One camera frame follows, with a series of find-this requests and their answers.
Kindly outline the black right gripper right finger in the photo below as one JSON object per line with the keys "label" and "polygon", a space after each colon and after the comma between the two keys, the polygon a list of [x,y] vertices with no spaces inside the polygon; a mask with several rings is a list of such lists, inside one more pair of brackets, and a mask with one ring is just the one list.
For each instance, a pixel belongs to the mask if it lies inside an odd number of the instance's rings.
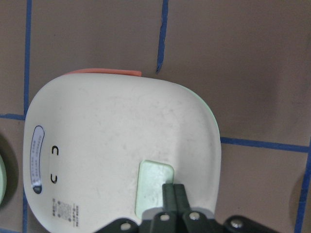
{"label": "black right gripper right finger", "polygon": [[213,233],[213,227],[208,217],[213,219],[213,213],[202,207],[190,207],[183,184],[174,184],[175,201],[177,205],[177,233]]}

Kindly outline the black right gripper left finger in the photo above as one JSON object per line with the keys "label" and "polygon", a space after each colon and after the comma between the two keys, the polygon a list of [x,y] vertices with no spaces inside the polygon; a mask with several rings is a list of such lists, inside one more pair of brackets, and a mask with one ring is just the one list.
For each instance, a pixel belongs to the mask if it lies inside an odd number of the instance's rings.
{"label": "black right gripper left finger", "polygon": [[162,185],[163,208],[151,221],[151,233],[174,233],[177,229],[177,203],[173,184]]}

